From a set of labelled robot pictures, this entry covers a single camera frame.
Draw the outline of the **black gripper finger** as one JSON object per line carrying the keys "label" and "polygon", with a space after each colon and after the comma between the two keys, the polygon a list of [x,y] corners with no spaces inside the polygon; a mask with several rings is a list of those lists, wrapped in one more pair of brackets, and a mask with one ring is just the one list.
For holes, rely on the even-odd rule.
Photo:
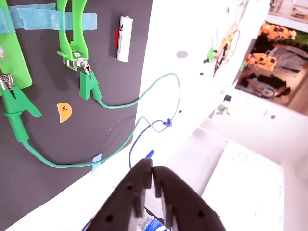
{"label": "black gripper finger", "polygon": [[152,186],[152,159],[140,160],[122,179],[91,222],[92,231],[136,231]]}
{"label": "black gripper finger", "polygon": [[171,231],[224,231],[217,213],[176,173],[153,167],[155,196],[161,199],[164,225]]}

